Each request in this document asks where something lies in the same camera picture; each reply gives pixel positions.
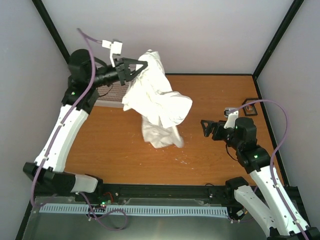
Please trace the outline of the white button-up shirt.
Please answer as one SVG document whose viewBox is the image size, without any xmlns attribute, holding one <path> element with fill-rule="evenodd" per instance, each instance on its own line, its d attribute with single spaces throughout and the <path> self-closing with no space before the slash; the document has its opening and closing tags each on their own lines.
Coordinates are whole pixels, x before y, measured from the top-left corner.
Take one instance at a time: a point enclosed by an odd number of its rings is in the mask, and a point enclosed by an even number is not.
<svg viewBox="0 0 320 240">
<path fill-rule="evenodd" d="M 122 98 L 123 110 L 135 110 L 141 115 L 143 140 L 154 148 L 184 146 L 177 126 L 187 117 L 193 101 L 174 91 L 165 75 L 161 57 L 149 49 L 139 57 L 147 67 L 129 84 Z"/>
</svg>

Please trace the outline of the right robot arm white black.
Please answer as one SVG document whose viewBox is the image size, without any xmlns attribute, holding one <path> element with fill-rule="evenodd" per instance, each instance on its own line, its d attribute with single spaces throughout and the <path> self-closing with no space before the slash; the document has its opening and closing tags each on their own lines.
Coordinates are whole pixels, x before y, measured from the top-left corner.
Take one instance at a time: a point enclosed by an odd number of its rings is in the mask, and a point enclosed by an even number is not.
<svg viewBox="0 0 320 240">
<path fill-rule="evenodd" d="M 248 117 L 228 121 L 201 120 L 205 137 L 223 141 L 235 150 L 237 161 L 250 175 L 263 195 L 261 200 L 243 177 L 226 181 L 229 195 L 254 218 L 268 240 L 318 240 L 320 231 L 311 227 L 290 200 L 270 165 L 268 152 L 257 144 L 257 127 Z"/>
</svg>

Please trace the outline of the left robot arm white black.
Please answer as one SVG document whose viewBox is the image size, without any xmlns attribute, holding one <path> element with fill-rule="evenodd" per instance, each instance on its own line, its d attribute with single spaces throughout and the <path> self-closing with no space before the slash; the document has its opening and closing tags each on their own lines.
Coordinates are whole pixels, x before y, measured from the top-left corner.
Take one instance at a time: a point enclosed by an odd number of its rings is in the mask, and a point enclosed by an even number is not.
<svg viewBox="0 0 320 240">
<path fill-rule="evenodd" d="M 61 101 L 57 122 L 43 150 L 23 172 L 32 180 L 31 189 L 41 186 L 53 194 L 85 192 L 92 201 L 103 198 L 102 180 L 87 174 L 65 171 L 71 146 L 99 98 L 98 88 L 134 80 L 148 66 L 147 61 L 120 58 L 107 65 L 87 49 L 74 51 L 68 60 L 68 88 Z"/>
</svg>

